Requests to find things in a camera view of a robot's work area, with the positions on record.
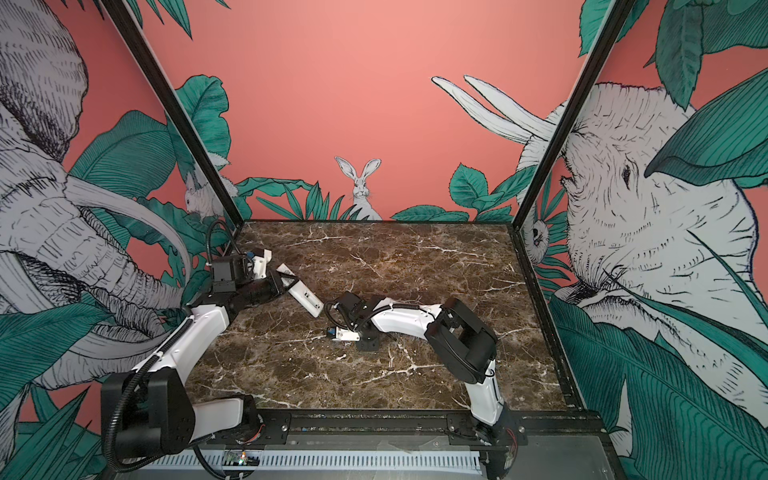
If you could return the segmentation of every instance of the marble tabletop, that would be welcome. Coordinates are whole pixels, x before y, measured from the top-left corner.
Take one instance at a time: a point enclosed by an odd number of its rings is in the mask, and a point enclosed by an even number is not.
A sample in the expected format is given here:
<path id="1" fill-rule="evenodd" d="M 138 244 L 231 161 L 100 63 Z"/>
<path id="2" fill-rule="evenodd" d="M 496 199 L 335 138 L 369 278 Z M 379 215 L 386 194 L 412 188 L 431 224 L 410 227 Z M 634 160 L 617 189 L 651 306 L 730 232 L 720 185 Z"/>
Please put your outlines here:
<path id="1" fill-rule="evenodd" d="M 455 296 L 498 334 L 496 375 L 512 409 L 565 410 L 506 225 L 247 223 L 241 249 L 266 247 L 322 300 L 346 290 L 409 303 Z M 290 295 L 244 310 L 187 380 L 193 402 L 232 393 L 264 408 L 468 408 L 424 340 L 381 337 L 378 352 L 325 337 Z"/>

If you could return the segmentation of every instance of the rabbit ear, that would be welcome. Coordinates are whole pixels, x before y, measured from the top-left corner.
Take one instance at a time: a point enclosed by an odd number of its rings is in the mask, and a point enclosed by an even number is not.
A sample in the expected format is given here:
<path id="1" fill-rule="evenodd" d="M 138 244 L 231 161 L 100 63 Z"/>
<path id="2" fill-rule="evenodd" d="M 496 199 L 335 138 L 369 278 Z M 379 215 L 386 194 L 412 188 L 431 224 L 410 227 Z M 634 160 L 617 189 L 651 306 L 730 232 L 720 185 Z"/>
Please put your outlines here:
<path id="1" fill-rule="evenodd" d="M 368 162 L 366 164 L 366 167 L 362 169 L 362 177 L 361 178 L 368 177 L 370 174 L 375 172 L 376 169 L 381 166 L 381 164 L 382 164 L 382 161 L 380 159 L 378 159 L 378 158 L 374 158 L 373 160 Z"/>
<path id="2" fill-rule="evenodd" d="M 357 180 L 357 171 L 355 170 L 355 168 L 352 166 L 350 162 L 344 160 L 341 157 L 334 157 L 334 158 L 336 159 L 337 162 L 339 162 L 339 167 L 341 167 L 341 171 L 344 172 L 344 174 L 347 177 L 353 180 Z"/>

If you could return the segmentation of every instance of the elephant eye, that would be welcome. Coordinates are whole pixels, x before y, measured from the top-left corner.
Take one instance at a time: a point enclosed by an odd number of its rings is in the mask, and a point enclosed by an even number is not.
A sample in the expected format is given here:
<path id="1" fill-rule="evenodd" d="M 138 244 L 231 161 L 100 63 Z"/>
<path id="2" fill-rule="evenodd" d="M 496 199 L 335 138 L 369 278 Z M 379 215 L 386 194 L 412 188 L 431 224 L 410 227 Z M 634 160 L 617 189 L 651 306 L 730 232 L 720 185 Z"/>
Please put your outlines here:
<path id="1" fill-rule="evenodd" d="M 621 178 L 624 179 L 624 185 L 627 185 L 627 190 L 629 190 L 629 165 L 624 165 L 624 171 L 621 172 Z"/>

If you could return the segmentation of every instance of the black cable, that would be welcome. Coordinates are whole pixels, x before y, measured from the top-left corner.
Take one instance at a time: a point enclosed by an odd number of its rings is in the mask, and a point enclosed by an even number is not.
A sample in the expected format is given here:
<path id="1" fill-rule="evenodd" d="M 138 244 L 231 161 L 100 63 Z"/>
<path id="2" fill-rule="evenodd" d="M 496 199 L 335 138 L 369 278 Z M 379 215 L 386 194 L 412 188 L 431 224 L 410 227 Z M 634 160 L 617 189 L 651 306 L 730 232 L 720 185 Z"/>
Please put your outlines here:
<path id="1" fill-rule="evenodd" d="M 232 475 L 221 475 L 219 472 L 211 468 L 211 466 L 206 461 L 205 457 L 203 457 L 203 453 L 200 451 L 200 446 L 195 445 L 192 447 L 194 450 L 194 456 L 197 457 L 197 461 L 200 462 L 200 465 L 202 465 L 203 470 L 208 472 L 209 475 L 218 478 L 219 480 L 230 480 L 233 478 Z M 235 476 L 234 478 L 246 478 L 248 475 L 252 474 L 253 470 L 249 470 L 248 473 L 240 472 L 238 476 Z"/>
<path id="2" fill-rule="evenodd" d="M 157 352 L 164 353 L 167 347 L 172 346 L 182 335 L 184 335 L 184 333 L 192 326 L 192 323 L 193 322 L 187 317 L 184 320 L 184 323 L 182 323 L 176 330 L 176 333 L 160 345 Z M 156 353 L 153 353 L 152 356 L 144 362 L 141 368 L 139 368 L 138 372 L 131 377 L 131 381 L 128 382 L 127 387 L 123 389 L 123 394 L 118 400 L 117 405 L 114 407 L 112 417 L 110 417 L 109 423 L 107 424 L 107 431 L 104 434 L 104 458 L 107 460 L 109 468 L 114 470 L 115 473 L 132 472 L 163 457 L 163 455 L 156 455 L 153 457 L 144 457 L 131 463 L 123 463 L 114 451 L 114 444 L 118 437 L 118 425 L 122 422 L 125 407 L 128 406 L 128 403 L 133 398 L 136 387 L 138 387 L 141 380 L 143 380 L 147 375 L 147 372 L 149 372 L 149 369 L 152 368 L 159 359 L 160 357 Z"/>

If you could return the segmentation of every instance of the black frame bar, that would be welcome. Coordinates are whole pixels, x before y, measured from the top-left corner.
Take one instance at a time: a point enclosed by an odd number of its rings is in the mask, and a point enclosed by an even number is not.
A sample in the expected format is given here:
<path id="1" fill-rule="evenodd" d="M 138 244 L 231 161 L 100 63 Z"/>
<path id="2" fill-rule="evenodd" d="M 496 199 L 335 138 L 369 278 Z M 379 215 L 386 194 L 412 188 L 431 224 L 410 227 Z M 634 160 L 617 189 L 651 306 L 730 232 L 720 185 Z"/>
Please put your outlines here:
<path id="1" fill-rule="evenodd" d="M 128 8 L 123 3 L 123 0 L 101 0 L 104 4 L 104 8 L 107 10 L 109 17 L 112 19 L 115 28 L 118 29 L 120 35 L 123 37 L 123 41 L 131 50 L 131 54 L 134 56 L 136 63 L 144 73 L 150 86 L 157 95 L 157 98 L 165 108 L 165 111 L 170 118 L 170 121 L 174 123 L 174 126 L 179 132 L 182 140 L 189 148 L 192 157 L 200 166 L 200 169 L 208 179 L 208 183 L 211 188 L 214 189 L 214 193 L 221 204 L 224 206 L 224 210 L 227 212 L 232 223 L 234 223 L 235 231 L 239 232 L 243 226 L 243 218 L 240 215 L 240 211 L 232 201 L 232 198 L 227 193 L 227 189 L 224 188 L 224 184 L 219 178 L 219 173 L 216 168 L 208 160 L 208 152 L 203 145 L 202 140 L 197 135 L 190 118 L 187 116 L 187 112 L 184 111 L 184 107 L 178 101 L 176 91 L 168 83 L 168 80 L 163 73 L 163 69 L 160 64 L 157 63 L 157 59 L 154 57 L 152 50 L 144 40 L 144 35 L 141 30 L 136 26 L 132 14 L 128 11 Z"/>

